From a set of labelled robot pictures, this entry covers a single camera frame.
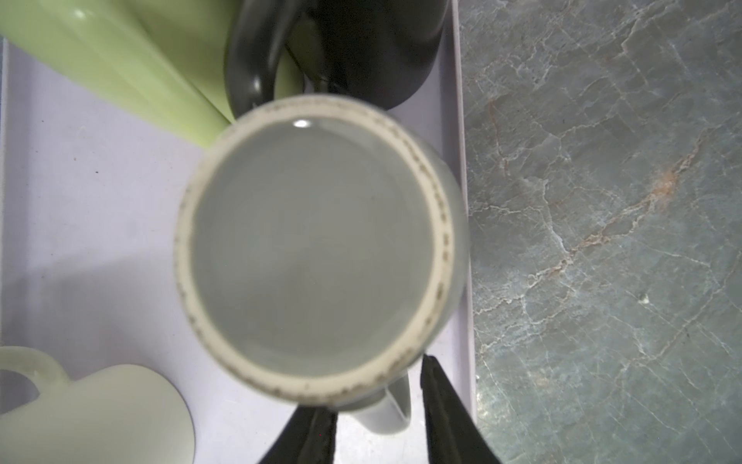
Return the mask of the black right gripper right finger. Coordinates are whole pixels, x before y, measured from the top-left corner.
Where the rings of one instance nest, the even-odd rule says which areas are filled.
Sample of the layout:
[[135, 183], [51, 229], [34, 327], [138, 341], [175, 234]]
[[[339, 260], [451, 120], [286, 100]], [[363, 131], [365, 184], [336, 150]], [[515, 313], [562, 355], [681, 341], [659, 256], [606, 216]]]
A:
[[420, 386], [429, 463], [502, 463], [483, 439], [441, 364], [433, 356], [422, 357]]

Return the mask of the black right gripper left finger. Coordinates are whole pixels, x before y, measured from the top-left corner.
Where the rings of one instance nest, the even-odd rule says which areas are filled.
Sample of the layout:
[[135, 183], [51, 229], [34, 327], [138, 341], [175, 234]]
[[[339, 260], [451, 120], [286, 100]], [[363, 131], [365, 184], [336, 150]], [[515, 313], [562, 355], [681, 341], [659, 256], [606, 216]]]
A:
[[338, 413], [299, 406], [260, 464], [333, 464]]

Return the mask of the grey mug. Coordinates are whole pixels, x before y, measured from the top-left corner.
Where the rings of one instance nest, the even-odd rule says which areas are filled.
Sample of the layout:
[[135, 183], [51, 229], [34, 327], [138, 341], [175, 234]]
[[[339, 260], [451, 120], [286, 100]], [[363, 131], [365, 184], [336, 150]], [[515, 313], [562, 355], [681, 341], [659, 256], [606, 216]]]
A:
[[178, 291], [197, 338], [247, 386], [411, 421], [408, 372], [458, 309], [470, 262], [458, 176], [379, 108], [301, 95], [240, 117], [181, 203]]

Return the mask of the light green mug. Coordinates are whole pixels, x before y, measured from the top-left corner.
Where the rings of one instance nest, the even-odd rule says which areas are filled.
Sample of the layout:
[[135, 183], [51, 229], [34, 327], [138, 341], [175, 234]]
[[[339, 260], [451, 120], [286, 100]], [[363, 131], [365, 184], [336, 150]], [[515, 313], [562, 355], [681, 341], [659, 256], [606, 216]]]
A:
[[234, 122], [224, 58], [239, 1], [4, 1], [1, 34], [200, 147]]

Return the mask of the black mug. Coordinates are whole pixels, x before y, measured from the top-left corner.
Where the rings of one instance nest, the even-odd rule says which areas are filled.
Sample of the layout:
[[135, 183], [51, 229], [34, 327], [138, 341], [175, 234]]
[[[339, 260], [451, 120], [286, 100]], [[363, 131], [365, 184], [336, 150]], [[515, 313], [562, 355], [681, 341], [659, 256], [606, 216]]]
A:
[[228, 104], [241, 117], [274, 100], [284, 50], [335, 94], [382, 109], [406, 102], [430, 75], [447, 1], [245, 1], [225, 50]]

